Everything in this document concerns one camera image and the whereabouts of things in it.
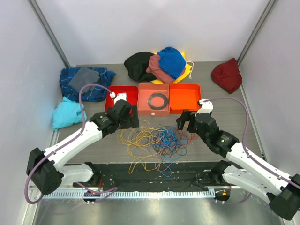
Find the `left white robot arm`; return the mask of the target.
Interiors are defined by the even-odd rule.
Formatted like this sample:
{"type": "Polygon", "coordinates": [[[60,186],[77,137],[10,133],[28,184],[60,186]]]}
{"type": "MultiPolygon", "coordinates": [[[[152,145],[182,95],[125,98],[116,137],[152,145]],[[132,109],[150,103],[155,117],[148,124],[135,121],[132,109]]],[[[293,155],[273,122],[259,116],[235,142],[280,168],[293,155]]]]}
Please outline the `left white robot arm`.
{"type": "Polygon", "coordinates": [[[61,185],[76,182],[95,187],[101,172],[91,163],[66,163],[89,145],[113,134],[118,129],[139,127],[138,110],[125,100],[118,100],[105,112],[94,114],[83,128],[45,150],[30,152],[27,175],[42,195],[54,192],[61,185]]]}

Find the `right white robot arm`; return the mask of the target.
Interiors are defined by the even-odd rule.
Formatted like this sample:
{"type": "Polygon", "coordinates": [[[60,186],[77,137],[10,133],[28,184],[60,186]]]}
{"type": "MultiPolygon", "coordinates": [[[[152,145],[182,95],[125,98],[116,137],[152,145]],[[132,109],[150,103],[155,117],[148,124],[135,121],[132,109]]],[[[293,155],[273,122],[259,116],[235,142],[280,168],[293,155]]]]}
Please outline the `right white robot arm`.
{"type": "Polygon", "coordinates": [[[211,174],[215,184],[241,187],[285,220],[291,221],[300,210],[299,174],[291,176],[255,155],[238,138],[221,130],[210,113],[184,110],[176,123],[179,130],[188,123],[188,132],[197,134],[212,152],[223,157],[211,174]]]}

